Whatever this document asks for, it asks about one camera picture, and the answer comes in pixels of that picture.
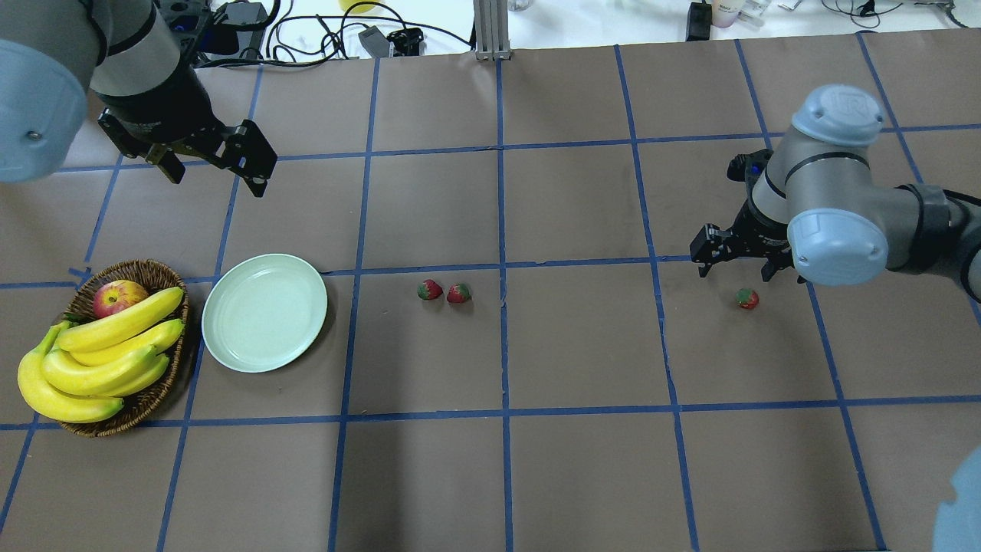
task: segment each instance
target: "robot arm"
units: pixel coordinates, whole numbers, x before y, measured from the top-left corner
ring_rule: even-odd
[[[764,281],[791,265],[828,286],[889,269],[948,276],[981,301],[981,200],[923,184],[873,186],[867,147],[882,121],[864,90],[829,84],[812,92],[775,151],[730,164],[729,178],[747,183],[747,200],[728,230],[706,224],[692,241],[699,275],[752,256],[767,259]]]
[[[184,172],[177,154],[200,157],[263,194],[276,152],[252,121],[226,127],[215,117],[191,68],[211,13],[177,4],[199,10],[198,32],[180,42],[151,0],[0,1],[0,182],[58,169],[91,87],[107,106],[99,126],[127,157],[174,183]]]

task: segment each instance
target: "banana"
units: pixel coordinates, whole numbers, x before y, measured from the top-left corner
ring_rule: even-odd
[[[44,356],[41,373],[48,383],[72,395],[105,395],[136,379],[153,365],[157,349],[141,347],[99,366],[79,364],[57,346]]]
[[[58,334],[68,322],[51,326],[41,343],[27,352],[17,369],[17,385],[27,405],[52,419],[90,423],[112,417],[123,409],[123,399],[73,397],[54,388],[41,373],[41,365]]]
[[[55,346],[72,353],[112,347],[162,320],[177,308],[182,298],[183,290],[179,287],[161,290],[126,310],[64,330]]]
[[[157,351],[166,351],[177,342],[181,332],[183,332],[183,326],[184,324],[179,318],[167,320],[112,347],[89,353],[74,351],[72,357],[86,366],[98,366],[147,345],[156,347]]]
[[[153,365],[150,366],[148,370],[138,375],[136,379],[132,380],[130,383],[107,391],[105,393],[108,397],[128,397],[137,391],[142,391],[143,389],[149,387],[153,382],[160,379],[160,376],[164,375],[167,371],[167,365],[170,364],[171,359],[167,355],[157,355],[153,360]]]

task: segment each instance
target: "blue cap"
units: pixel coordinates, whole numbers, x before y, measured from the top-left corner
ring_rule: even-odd
[[[842,209],[799,213],[787,225],[794,268],[822,286],[861,284],[886,268],[889,243],[872,221]]]
[[[945,502],[937,510],[933,529],[933,552],[981,550],[981,448],[960,465],[951,478],[956,502]]]
[[[47,55],[0,39],[0,182],[61,167],[85,119],[85,90]]]
[[[811,92],[792,123],[811,138],[846,147],[871,145],[882,130],[882,108],[868,92],[825,84]]]

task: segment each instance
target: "red strawberry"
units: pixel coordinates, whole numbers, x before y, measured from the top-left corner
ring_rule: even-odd
[[[446,300],[450,303],[466,303],[470,300],[470,288],[466,284],[453,284],[446,292]]]
[[[416,293],[419,294],[419,299],[431,301],[442,295],[442,288],[433,280],[426,280],[422,284],[419,284],[419,289],[416,290]]]
[[[742,288],[736,292],[736,303],[741,308],[753,309],[759,304],[759,295],[750,288]]]

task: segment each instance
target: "brown woven basket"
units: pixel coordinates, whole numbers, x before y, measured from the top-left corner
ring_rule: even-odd
[[[90,322],[95,320],[92,312],[92,299],[95,292],[104,284],[114,280],[132,280],[144,288],[150,294],[159,292],[174,286],[180,286],[184,291],[181,304],[167,316],[167,320],[180,318],[184,323],[184,330],[178,341],[168,350],[167,354],[171,357],[171,364],[167,371],[152,385],[142,391],[124,398],[123,409],[116,415],[102,421],[92,423],[69,423],[59,421],[62,427],[68,429],[76,435],[85,437],[105,437],[114,435],[130,429],[141,421],[147,419],[153,411],[157,410],[164,399],[175,387],[176,383],[186,378],[181,377],[183,371],[189,371],[183,362],[184,339],[187,337],[187,317],[190,306],[187,299],[187,286],[181,276],[166,264],[152,260],[128,260],[114,264],[99,272],[92,277],[72,299],[68,309],[62,314],[63,319],[70,319],[76,322]]]

